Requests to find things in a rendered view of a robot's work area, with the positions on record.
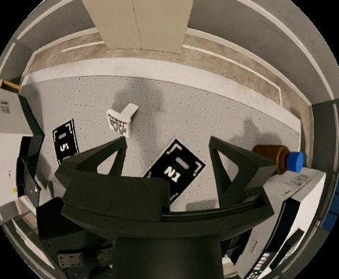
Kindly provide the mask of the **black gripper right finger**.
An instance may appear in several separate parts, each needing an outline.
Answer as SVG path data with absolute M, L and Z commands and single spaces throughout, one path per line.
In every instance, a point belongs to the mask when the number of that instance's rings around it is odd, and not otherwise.
M 243 191 L 262 187 L 276 169 L 272 159 L 215 136 L 210 137 L 209 150 L 220 208 L 232 205 Z M 218 151 L 239 168 L 239 172 L 232 182 L 222 164 Z

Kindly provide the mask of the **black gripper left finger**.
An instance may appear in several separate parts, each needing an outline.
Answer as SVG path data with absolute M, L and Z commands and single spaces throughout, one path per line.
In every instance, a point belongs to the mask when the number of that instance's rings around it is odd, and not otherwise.
M 107 158 L 113 155 L 116 151 L 114 163 L 108 175 L 122 175 L 122 169 L 126 157 L 127 142 L 125 136 L 120 136 L 117 139 L 102 144 L 98 147 L 83 151 L 79 154 L 65 158 L 60 166 L 75 168 L 79 171 L 97 172 L 97 167 Z

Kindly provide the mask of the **brown bottle with blue cap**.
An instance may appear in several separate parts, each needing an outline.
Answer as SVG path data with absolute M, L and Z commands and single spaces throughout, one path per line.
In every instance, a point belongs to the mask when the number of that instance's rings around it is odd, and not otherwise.
M 299 173 L 303 165 L 302 152 L 289 151 L 285 145 L 256 145 L 252 151 L 254 153 L 270 158 L 276 165 L 273 173 L 282 175 L 287 170 Z M 283 172 L 282 172 L 283 171 Z

